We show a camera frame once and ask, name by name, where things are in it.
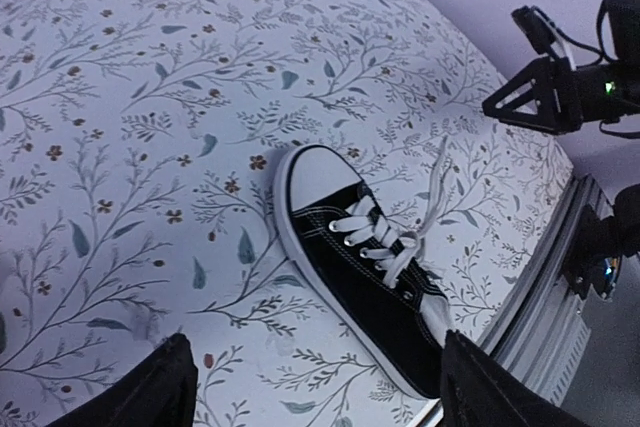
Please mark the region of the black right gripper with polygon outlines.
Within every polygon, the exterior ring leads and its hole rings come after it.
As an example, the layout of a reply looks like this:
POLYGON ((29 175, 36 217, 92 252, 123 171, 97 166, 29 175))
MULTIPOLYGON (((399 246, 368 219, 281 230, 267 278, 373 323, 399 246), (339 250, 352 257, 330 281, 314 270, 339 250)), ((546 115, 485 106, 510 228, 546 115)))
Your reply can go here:
POLYGON ((540 57, 482 102, 501 123, 551 135, 590 122, 613 124, 639 113, 639 68, 622 63, 573 69, 540 57))

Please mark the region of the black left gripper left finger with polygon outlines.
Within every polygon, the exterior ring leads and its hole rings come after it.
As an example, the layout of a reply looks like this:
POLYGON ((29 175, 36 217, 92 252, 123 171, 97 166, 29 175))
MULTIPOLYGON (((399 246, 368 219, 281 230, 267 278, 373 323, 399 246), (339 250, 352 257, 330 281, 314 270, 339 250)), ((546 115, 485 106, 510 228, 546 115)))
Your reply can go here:
POLYGON ((114 385, 51 425, 191 426, 197 382, 191 344, 175 333, 114 385))

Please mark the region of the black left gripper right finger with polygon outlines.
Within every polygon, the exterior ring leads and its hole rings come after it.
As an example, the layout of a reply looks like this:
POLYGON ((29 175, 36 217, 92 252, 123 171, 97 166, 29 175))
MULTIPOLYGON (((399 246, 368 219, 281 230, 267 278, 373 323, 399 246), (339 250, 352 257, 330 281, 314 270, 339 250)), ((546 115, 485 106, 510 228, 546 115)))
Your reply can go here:
POLYGON ((442 354, 446 426, 580 427, 583 421, 538 396, 473 341, 449 331, 442 354))

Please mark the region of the black white canvas sneaker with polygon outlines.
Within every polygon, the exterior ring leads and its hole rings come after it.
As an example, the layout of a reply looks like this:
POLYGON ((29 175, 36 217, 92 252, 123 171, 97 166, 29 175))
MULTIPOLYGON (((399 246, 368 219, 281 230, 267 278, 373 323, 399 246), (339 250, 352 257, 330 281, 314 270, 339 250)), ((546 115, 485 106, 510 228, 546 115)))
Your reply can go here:
POLYGON ((442 204, 445 159, 441 151, 425 215, 407 231, 392 225, 364 178, 327 146, 290 150, 274 176, 274 220, 286 255, 389 380, 416 399, 439 397, 453 326, 436 274, 422 265, 442 204))

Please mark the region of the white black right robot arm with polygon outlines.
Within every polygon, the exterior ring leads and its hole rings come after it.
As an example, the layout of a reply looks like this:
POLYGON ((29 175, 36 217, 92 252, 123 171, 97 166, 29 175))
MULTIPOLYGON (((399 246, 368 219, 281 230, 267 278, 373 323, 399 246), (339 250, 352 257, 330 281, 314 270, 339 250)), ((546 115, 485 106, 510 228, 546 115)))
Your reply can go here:
POLYGON ((596 47, 569 37, 536 6, 511 16, 539 56, 483 101, 486 116, 551 135, 596 122, 605 135, 639 138, 607 128, 639 113, 639 0, 602 0, 596 47))

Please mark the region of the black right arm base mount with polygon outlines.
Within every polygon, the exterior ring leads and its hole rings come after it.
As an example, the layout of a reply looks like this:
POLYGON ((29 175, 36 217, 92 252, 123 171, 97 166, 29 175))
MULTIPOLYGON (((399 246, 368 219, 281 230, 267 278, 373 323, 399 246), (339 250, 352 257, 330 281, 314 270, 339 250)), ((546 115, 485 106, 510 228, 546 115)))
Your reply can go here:
POLYGON ((571 291, 586 300, 591 288, 608 300, 616 287, 622 258, 639 253, 639 185, 622 189, 613 213, 601 218, 591 205, 580 212, 562 273, 571 291))

